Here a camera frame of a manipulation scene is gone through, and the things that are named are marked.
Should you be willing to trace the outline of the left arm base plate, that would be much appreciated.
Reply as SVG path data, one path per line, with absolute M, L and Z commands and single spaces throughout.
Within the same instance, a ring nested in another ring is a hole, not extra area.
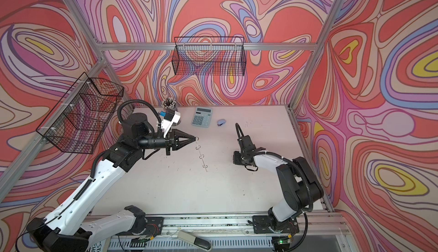
M 129 232 L 133 235 L 159 236 L 162 233 L 164 217 L 137 218 Z

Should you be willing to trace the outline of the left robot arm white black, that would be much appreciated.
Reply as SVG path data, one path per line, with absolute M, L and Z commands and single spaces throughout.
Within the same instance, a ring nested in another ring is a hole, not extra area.
M 166 155 L 196 141 L 196 137 L 174 129 L 181 115 L 167 108 L 157 112 L 145 100 L 122 103 L 117 118 L 123 133 L 92 162 L 90 175 L 44 218 L 32 219 L 26 234 L 44 252 L 85 252 L 94 244 L 117 234 L 144 235 L 149 222 L 146 214 L 133 205 L 118 213 L 85 222 L 85 218 L 106 192 L 139 160 L 147 160 L 164 149 Z

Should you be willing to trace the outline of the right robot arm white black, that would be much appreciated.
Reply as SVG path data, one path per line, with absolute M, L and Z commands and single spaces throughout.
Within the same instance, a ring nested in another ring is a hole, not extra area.
M 235 124 L 239 151 L 233 154 L 233 164 L 256 172 L 262 168 L 278 176 L 283 199 L 268 210 L 272 224 L 294 219 L 314 210 L 314 204 L 324 196 L 322 186 L 308 161 L 303 157 L 292 160 L 280 154 L 257 148 L 239 124 Z

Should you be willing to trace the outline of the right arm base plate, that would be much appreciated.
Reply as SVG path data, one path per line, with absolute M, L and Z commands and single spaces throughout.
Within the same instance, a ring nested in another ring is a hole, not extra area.
M 255 234 L 290 234 L 295 235 L 300 232 L 296 220 L 287 219 L 279 222 L 273 216 L 253 216 L 248 220 L 252 225 Z

